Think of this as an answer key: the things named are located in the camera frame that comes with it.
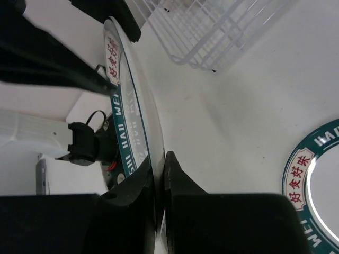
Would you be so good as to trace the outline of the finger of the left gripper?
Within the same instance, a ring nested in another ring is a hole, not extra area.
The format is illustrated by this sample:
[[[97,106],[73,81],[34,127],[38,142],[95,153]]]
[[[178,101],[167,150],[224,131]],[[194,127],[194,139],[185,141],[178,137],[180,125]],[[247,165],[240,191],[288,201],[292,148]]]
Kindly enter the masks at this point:
[[[70,0],[70,2],[72,6],[102,24],[109,17],[115,18],[131,42],[140,39],[141,29],[124,0]]]
[[[2,82],[115,94],[112,83],[24,17],[25,8],[25,1],[1,1]]]

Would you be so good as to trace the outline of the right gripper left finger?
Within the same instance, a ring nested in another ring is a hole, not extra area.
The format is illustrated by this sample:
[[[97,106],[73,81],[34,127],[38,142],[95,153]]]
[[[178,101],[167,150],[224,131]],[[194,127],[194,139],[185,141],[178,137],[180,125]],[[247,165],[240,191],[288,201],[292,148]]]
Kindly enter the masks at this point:
[[[149,159],[101,195],[87,231],[87,253],[154,253],[154,180]]]

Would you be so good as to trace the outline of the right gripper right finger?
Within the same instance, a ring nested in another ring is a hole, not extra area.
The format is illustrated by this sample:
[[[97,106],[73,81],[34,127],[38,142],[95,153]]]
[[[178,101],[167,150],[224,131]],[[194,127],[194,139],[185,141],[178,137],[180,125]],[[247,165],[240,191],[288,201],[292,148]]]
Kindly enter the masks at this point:
[[[184,172],[174,151],[166,154],[164,188],[169,253],[203,253],[209,195]]]

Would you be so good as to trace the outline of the green rimmed white plate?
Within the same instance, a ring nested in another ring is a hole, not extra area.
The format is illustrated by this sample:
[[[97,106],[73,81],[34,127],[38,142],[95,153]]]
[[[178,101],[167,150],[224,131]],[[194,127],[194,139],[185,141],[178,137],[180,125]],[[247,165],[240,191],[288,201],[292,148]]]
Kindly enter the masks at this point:
[[[312,253],[338,253],[338,120],[313,130],[291,152],[282,194],[294,206]]]

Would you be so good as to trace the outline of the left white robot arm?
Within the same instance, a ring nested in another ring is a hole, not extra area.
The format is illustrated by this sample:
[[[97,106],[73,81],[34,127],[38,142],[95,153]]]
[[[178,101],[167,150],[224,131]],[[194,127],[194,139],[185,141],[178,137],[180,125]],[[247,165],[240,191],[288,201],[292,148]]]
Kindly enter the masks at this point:
[[[104,25],[105,52],[121,55],[114,41],[115,25],[136,42],[141,31],[125,1],[72,1],[72,6]],[[25,1],[1,1],[1,81],[8,84],[79,88],[115,96],[119,87],[119,64],[107,60],[105,76],[69,50],[53,35],[26,17]],[[95,132],[88,123],[66,123],[1,110],[1,146],[16,143],[57,160],[88,166],[116,161],[117,139]]]

